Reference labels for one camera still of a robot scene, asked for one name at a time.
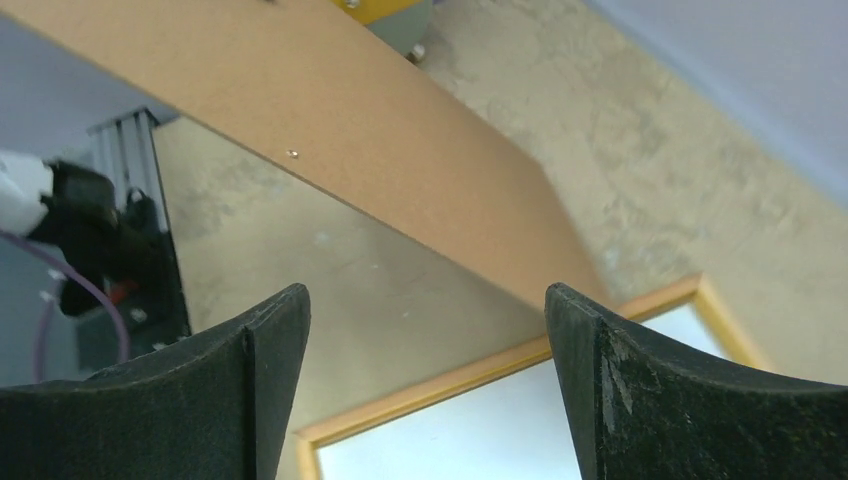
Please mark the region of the building photo print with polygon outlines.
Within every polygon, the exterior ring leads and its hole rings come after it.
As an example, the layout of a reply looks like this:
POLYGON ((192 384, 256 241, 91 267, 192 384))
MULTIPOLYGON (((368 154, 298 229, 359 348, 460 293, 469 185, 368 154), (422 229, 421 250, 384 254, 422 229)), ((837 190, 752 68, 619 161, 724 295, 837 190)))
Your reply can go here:
POLYGON ((322 447, 320 479, 578 479, 552 358, 322 447))

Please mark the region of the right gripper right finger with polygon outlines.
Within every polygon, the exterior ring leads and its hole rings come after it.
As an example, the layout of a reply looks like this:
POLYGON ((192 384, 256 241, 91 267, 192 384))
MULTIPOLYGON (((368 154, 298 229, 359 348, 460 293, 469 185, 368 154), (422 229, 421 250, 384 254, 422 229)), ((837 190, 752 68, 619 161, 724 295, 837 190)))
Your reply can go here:
POLYGON ((847 390, 743 366, 566 284, 545 317, 585 479, 843 479, 847 390))

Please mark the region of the brown cardboard backing board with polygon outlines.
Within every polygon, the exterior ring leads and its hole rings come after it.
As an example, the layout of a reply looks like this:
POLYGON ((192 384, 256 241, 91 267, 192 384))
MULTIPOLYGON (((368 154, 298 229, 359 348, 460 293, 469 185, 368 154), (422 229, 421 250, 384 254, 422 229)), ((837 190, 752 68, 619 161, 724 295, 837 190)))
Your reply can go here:
POLYGON ((534 307, 610 301, 539 164, 327 1, 1 12, 534 307))

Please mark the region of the yellow picture frame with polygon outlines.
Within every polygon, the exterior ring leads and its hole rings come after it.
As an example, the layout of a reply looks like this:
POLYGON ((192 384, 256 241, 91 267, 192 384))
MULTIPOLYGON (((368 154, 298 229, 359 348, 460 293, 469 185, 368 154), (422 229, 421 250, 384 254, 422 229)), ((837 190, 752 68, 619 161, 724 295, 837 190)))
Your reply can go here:
MULTIPOLYGON (((684 277, 660 289, 635 297, 616 312, 643 323, 690 304, 696 316, 736 363, 773 372, 773 363, 747 335, 702 274, 684 277)), ((353 435, 376 428, 416 411, 540 364, 551 358, 545 335, 435 376, 295 432, 298 474, 301 479, 322 477, 318 451, 353 435)))

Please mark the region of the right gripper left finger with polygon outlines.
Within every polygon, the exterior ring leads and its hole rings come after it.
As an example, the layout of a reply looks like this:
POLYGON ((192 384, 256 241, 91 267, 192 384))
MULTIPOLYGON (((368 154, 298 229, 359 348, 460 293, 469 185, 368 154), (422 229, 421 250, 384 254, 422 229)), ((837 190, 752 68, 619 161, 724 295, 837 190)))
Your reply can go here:
POLYGON ((5 479, 273 479, 310 331, 293 284, 83 381, 1 392, 5 479))

